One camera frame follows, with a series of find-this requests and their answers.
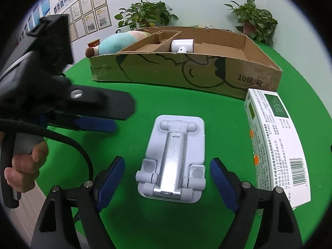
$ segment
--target black handle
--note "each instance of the black handle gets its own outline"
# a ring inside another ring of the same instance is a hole
[[[5,179],[5,168],[13,167],[12,159],[14,153],[16,133],[6,132],[1,144],[0,154],[0,178],[3,203],[6,207],[15,209],[19,206],[19,201],[14,199],[13,188],[7,184]]]

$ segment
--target blue rubber pad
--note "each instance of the blue rubber pad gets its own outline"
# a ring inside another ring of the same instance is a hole
[[[112,133],[117,125],[113,120],[81,116],[75,120],[75,124],[80,130],[98,131]]]
[[[117,186],[119,185],[124,174],[125,166],[124,159],[119,159],[119,161],[113,167],[112,171],[106,177],[105,182],[100,187],[98,191],[98,201],[96,204],[96,210],[98,212],[108,207],[110,204],[114,192],[117,189]]]
[[[232,185],[226,178],[225,174],[223,173],[223,170],[218,165],[217,160],[219,159],[212,159],[210,162],[210,174],[212,176],[213,181],[215,182],[215,185],[218,188],[218,191],[227,207],[227,209],[230,209],[233,213],[237,213],[239,206],[236,202],[236,193],[233,189]]]

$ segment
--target red can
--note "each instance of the red can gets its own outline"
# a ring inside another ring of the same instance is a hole
[[[100,40],[99,39],[96,39],[95,41],[92,41],[90,43],[88,43],[88,47],[89,48],[92,48],[92,47],[96,47],[100,44]]]

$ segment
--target white pot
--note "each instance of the white pot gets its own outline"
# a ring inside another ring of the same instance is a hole
[[[130,31],[130,25],[126,25],[126,26],[121,26],[121,27],[119,27],[116,31],[115,31],[115,33],[117,34],[117,33],[125,33],[125,32],[127,32],[127,31]]]

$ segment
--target metal screw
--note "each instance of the metal screw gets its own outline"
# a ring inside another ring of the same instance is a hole
[[[80,89],[73,90],[73,91],[70,93],[70,97],[71,97],[72,99],[80,98],[80,97],[82,97],[82,95],[83,95],[83,91],[80,90]]]
[[[60,187],[58,185],[55,185],[52,187],[52,192],[57,192],[59,191]]]
[[[251,184],[249,182],[243,182],[242,183],[242,187],[243,188],[250,188],[251,187]]]
[[[276,192],[281,194],[283,192],[283,189],[279,186],[276,187]]]
[[[86,181],[85,183],[84,183],[84,186],[86,187],[86,188],[89,188],[89,187],[91,187],[93,185],[93,182],[92,181]]]

